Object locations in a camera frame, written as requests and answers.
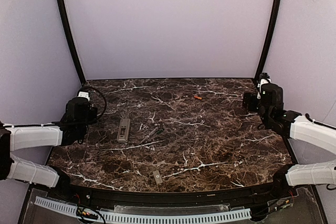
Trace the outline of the white remote control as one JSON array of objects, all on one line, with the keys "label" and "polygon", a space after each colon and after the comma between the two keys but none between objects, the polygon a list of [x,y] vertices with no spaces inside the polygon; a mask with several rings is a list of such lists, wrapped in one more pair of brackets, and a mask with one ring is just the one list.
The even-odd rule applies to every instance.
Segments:
[{"label": "white remote control", "polygon": [[118,143],[127,143],[129,139],[129,132],[130,132],[130,119],[121,119],[118,135],[117,135],[117,142]]}]

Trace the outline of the clear handled screwdriver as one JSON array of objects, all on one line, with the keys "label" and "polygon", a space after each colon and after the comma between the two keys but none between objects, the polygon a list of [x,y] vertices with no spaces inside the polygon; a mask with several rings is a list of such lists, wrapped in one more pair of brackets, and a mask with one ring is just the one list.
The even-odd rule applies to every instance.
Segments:
[{"label": "clear handled screwdriver", "polygon": [[140,142],[140,144],[147,141],[152,135],[154,135],[158,131],[158,128],[155,128],[153,131],[151,131],[149,134],[147,134],[144,139]]}]

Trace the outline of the grey battery cover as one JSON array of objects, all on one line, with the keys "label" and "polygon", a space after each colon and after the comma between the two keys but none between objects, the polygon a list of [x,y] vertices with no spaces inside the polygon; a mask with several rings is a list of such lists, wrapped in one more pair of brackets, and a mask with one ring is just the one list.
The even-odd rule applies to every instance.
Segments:
[{"label": "grey battery cover", "polygon": [[161,178],[160,172],[158,170],[153,171],[153,176],[154,176],[155,182],[157,184],[163,183],[163,180]]}]

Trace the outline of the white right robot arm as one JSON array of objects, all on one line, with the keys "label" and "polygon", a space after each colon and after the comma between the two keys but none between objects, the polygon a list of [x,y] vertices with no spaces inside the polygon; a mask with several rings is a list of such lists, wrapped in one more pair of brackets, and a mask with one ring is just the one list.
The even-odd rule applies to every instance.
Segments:
[{"label": "white right robot arm", "polygon": [[[274,83],[265,83],[259,92],[245,92],[243,107],[256,112],[264,129],[272,130],[284,140],[303,141],[335,153],[335,127],[316,120],[309,114],[284,110],[283,89]],[[335,160],[315,164],[287,164],[273,175],[276,192],[301,185],[335,185]]]}]

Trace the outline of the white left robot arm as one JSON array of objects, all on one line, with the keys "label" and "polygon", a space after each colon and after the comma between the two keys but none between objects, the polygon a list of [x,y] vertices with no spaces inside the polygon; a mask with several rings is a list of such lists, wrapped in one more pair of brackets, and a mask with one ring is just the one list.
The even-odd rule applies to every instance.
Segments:
[{"label": "white left robot arm", "polygon": [[14,179],[55,188],[61,183],[61,171],[16,157],[13,152],[42,146],[68,146],[82,143],[89,126],[96,123],[98,109],[86,97],[75,97],[67,105],[59,122],[12,125],[1,123],[1,180]]}]

